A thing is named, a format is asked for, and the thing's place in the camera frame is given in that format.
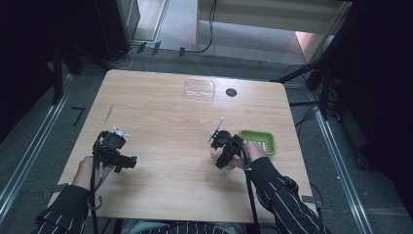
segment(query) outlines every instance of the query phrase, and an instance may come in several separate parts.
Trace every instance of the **green container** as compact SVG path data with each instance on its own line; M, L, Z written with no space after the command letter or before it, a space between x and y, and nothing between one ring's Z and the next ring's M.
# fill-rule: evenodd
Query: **green container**
M241 130L239 136L246 141L258 142L267 152L268 156L276 154L276 144L274 142L274 136L266 132L258 132L252 130Z

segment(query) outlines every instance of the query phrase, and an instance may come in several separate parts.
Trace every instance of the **clear plastic container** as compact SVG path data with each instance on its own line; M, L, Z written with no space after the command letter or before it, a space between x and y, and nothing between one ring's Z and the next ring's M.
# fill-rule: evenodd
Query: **clear plastic container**
M215 84L211 81L188 79L185 82L185 97L189 99L213 101Z

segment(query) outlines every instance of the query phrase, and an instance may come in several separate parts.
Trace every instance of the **black sleeve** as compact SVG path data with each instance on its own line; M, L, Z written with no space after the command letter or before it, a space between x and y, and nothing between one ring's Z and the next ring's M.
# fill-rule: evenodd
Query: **black sleeve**
M280 233L330 233L298 196L297 183L282 176L268 157L252 162L251 180L258 201L274 214Z
M90 191L75 185L63 188L56 200L36 216L33 233L82 233Z

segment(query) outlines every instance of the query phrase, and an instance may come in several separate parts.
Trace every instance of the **aluminum rail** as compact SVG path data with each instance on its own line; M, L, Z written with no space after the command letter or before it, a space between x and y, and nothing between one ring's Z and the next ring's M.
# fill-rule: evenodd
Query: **aluminum rail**
M36 161L44 142L46 141L53 125L56 122L58 115L61 112L61 109L66 103L72 83L73 77L69 74L67 75L63 85L66 92L64 93L62 98L50 108L45 120L43 121L35 137L26 149L6 187L2 191L0 195L0 225L3 223L6 214L9 211L9 208L15 201L15 198L18 195L19 190L24 183L24 180L30 172L30 169L33 166L34 162Z

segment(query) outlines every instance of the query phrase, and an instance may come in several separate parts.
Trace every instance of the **wooden table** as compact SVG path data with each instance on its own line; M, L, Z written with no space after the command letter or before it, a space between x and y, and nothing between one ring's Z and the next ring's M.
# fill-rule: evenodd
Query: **wooden table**
M214 99L187 98L187 80L213 82ZM228 88L238 94L228 97ZM97 135L116 126L131 134L121 153L137 156L137 164L112 173L99 188L99 216L252 222L244 172L219 170L209 157L207 138L220 116L220 130L232 135L271 132L277 146L272 162L298 182L300 195L312 196L283 85L119 70L106 74L59 183L71 181ZM274 222L255 203L259 221Z

